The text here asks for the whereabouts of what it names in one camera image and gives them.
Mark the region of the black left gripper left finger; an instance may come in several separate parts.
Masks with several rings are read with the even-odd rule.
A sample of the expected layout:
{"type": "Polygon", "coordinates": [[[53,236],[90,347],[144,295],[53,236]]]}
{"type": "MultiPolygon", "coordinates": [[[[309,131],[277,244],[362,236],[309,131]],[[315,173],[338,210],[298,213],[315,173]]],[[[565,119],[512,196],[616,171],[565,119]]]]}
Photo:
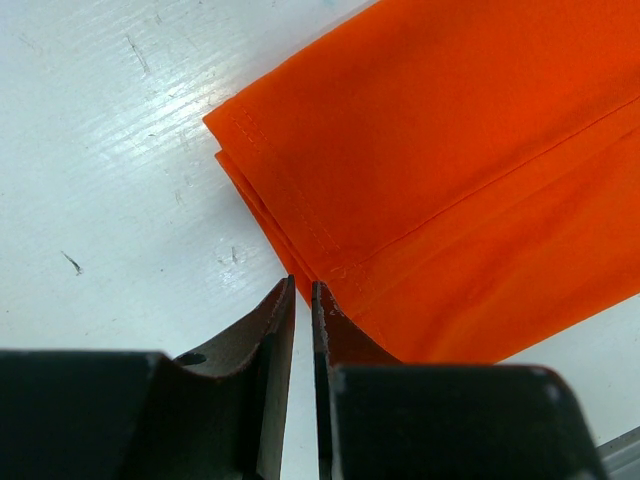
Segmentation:
{"type": "Polygon", "coordinates": [[[276,479],[295,282],[176,358],[161,352],[5,350],[5,479],[276,479]]]}

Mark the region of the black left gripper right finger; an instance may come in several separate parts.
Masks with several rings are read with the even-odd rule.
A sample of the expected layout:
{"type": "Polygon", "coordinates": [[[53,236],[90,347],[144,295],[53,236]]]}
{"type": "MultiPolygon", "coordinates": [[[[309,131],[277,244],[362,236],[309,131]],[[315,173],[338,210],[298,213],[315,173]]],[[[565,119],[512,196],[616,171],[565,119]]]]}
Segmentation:
{"type": "Polygon", "coordinates": [[[602,479],[579,403],[536,365],[414,365],[312,287],[324,479],[602,479]]]}

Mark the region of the orange t-shirt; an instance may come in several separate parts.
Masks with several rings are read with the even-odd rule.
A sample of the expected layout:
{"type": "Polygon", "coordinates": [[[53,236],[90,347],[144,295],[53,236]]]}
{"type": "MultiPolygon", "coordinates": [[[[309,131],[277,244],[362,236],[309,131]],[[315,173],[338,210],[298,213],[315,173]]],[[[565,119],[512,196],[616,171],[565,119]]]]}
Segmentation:
{"type": "Polygon", "coordinates": [[[403,361],[639,291],[635,1],[380,1],[204,121],[300,290],[403,361]]]}

